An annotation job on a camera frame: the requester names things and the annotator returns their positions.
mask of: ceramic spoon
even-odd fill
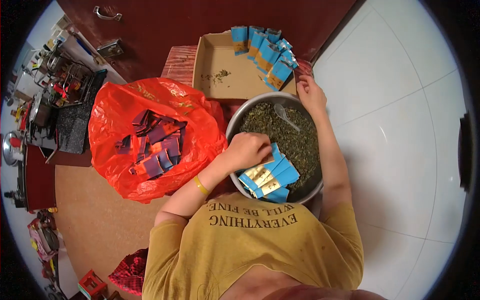
[[[285,109],[283,108],[283,106],[279,103],[276,103],[275,105],[273,105],[273,108],[275,110],[275,113],[281,118],[283,119],[285,122],[287,122],[288,124],[290,124],[293,128],[295,128],[296,131],[300,132],[300,128],[295,125],[292,121],[290,121],[287,117],[287,113],[285,112]]]

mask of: red stool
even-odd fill
[[[98,299],[101,296],[104,299],[102,292],[107,288],[107,284],[95,275],[93,270],[88,273],[78,282],[78,289],[88,299]]]

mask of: metal basin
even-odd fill
[[[248,100],[235,112],[227,127],[226,135],[228,143],[230,143],[235,134],[240,132],[239,129],[245,114],[250,111],[250,109],[252,109],[255,105],[262,102],[273,104],[280,103],[285,108],[294,108],[299,111],[306,119],[313,122],[310,114],[300,103],[298,97],[284,92],[265,93]],[[248,193],[243,188],[242,183],[239,181],[235,173],[231,173],[230,178],[232,178],[233,183],[242,194],[244,194],[246,197],[252,198],[250,193]],[[322,189],[323,185],[324,183],[322,180],[322,171],[320,169],[319,163],[318,167],[315,169],[313,176],[307,180],[303,187],[297,189],[294,193],[288,195],[287,202],[297,202],[300,204],[305,204]]]

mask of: red cabinet door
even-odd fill
[[[196,45],[200,36],[237,25],[281,29],[293,52],[310,61],[337,27],[355,0],[58,0],[58,3],[96,48],[121,40],[124,53],[112,66],[127,81],[160,77],[170,48]],[[102,20],[93,12],[115,16]]]
[[[40,148],[27,146],[25,157],[25,195],[27,210],[56,207],[55,166],[46,164]]]

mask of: yellow t-shirt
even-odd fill
[[[240,193],[210,200],[185,229],[168,220],[151,230],[142,298],[218,299],[255,264],[303,284],[356,289],[363,249],[352,205],[321,223],[301,204]]]

